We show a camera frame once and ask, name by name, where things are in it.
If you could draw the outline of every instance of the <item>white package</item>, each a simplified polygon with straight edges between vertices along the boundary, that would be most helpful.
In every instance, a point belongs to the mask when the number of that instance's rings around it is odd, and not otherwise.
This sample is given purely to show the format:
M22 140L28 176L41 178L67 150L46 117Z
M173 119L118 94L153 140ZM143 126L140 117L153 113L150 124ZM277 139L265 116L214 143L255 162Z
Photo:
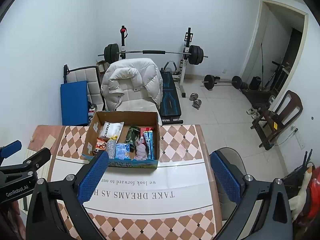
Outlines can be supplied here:
M103 128L101 129L101 132L99 134L99 138L101 139L114 139L116 142L118 141L122 127L124 125L124 122L105 122L103 125Z

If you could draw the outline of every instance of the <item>red package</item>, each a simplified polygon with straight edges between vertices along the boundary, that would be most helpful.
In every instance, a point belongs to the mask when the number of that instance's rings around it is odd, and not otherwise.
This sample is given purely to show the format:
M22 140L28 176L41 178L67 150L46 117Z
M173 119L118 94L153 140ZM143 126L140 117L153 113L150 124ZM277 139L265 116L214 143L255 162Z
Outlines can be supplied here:
M146 144L146 140L144 139L143 132L145 131L153 131L152 127L140 128L140 142Z
M97 153L98 150L106 150L106 142L100 138L97 138L96 147L94 149L94 152Z

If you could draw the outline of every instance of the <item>small cardboard box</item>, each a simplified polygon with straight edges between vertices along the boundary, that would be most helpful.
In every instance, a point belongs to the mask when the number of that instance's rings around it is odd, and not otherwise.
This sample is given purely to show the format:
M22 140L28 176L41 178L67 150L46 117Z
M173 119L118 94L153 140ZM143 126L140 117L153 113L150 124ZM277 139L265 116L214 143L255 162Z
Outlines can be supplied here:
M82 156L87 160L92 160L97 137L101 129L103 128L104 122L124 122L118 143L124 143L125 137L131 125L153 128L153 145L154 154L156 159L147 159L144 161L137 161L134 158L135 152L130 153L133 160L120 160L120 159L109 159L109 167L128 167L128 168L153 168L156 169L158 166L158 160L160 156L160 132L158 124L158 114L156 112L136 112L136 111L111 111L111 112L96 112L93 116L87 135L85 138L84 147L82 150Z

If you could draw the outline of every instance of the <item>black cable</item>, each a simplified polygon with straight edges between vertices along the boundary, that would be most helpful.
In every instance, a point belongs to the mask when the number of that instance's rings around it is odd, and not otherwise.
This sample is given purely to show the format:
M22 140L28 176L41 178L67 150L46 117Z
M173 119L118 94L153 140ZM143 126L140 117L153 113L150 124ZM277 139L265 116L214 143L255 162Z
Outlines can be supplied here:
M261 42L261 55L262 55L262 87L263 87L263 50L262 50L262 42Z
M285 139L285 140L284 140L282 143L280 143L280 144L275 144L275 146L279 146L279 145L283 144L286 140L289 139L289 137L290 137L294 132L297 132L297 131L298 131L298 128L294 129L294 130L292 131L292 133L287 137L287 139Z

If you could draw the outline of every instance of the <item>blue snack bag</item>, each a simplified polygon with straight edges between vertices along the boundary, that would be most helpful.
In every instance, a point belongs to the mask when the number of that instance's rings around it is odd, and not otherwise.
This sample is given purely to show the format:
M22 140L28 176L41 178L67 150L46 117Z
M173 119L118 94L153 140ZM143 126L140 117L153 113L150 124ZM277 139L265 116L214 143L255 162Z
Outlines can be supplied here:
M120 160L125 158L130 159L130 144L129 143L117 143L116 144L116 156Z
M143 132L143 136L148 147L148 159L151 159L150 139L149 139L148 131Z
M150 144L150 155L151 155L151 159L155 160L155 155L154 155L154 151L153 151L153 133L152 131L148 131L149 134L149 144Z

